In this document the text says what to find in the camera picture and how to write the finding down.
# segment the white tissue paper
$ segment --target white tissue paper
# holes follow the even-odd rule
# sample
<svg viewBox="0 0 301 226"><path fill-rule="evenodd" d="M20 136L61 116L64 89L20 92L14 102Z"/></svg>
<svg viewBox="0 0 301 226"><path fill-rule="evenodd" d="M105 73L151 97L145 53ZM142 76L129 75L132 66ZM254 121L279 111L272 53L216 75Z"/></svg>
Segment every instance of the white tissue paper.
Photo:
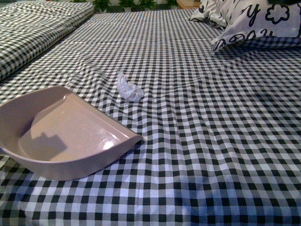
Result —
<svg viewBox="0 0 301 226"><path fill-rule="evenodd" d="M140 100L144 95L142 89L130 81L127 82L127 77L123 73L121 72L117 72L117 73L118 73L117 89L121 97L127 101L133 101L133 102Z"/></svg>

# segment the pillow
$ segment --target pillow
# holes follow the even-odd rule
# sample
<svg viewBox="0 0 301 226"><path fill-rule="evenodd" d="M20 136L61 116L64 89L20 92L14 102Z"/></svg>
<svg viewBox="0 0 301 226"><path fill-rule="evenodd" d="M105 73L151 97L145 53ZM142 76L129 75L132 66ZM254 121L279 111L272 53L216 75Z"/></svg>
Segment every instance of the pillow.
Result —
<svg viewBox="0 0 301 226"><path fill-rule="evenodd" d="M221 15L221 7L227 1L203 0L199 8L194 11L189 20L205 21L211 25L226 27L226 20Z"/></svg>
<svg viewBox="0 0 301 226"><path fill-rule="evenodd" d="M269 4L268 0L226 2L231 4L224 4L220 10L227 27L212 40L212 51L238 42L253 47L258 43L259 47L265 48L301 46L300 3L288 6Z"/></svg>

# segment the pink plastic dustpan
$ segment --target pink plastic dustpan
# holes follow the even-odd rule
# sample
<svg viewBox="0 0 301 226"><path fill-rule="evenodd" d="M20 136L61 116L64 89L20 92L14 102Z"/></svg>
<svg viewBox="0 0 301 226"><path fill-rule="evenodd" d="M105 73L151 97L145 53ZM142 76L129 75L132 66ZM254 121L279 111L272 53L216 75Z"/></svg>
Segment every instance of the pink plastic dustpan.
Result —
<svg viewBox="0 0 301 226"><path fill-rule="evenodd" d="M0 106L0 128L0 150L53 180L95 173L142 139L60 86Z"/></svg>

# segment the checkered bedsheet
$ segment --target checkered bedsheet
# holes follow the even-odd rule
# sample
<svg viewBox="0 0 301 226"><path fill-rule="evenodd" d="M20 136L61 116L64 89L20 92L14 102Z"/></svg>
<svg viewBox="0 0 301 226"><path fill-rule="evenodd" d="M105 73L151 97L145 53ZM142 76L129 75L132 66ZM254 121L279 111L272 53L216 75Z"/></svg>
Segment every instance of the checkered bedsheet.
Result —
<svg viewBox="0 0 301 226"><path fill-rule="evenodd" d="M53 46L93 11L90 3L48 1L0 8L0 80Z"/></svg>
<svg viewBox="0 0 301 226"><path fill-rule="evenodd" d="M74 181L1 156L1 225L301 223L301 50L212 54L220 31L191 13L94 15L0 83L0 103L63 85L143 136ZM117 71L139 102L120 97Z"/></svg>

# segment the wooden furniture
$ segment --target wooden furniture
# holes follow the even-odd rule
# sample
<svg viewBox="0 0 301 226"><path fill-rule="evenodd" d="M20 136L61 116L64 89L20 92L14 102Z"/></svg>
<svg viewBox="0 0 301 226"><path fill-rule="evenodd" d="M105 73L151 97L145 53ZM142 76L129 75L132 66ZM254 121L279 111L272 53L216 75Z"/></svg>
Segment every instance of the wooden furniture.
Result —
<svg viewBox="0 0 301 226"><path fill-rule="evenodd" d="M177 0L178 9L197 8L201 4L200 0Z"/></svg>

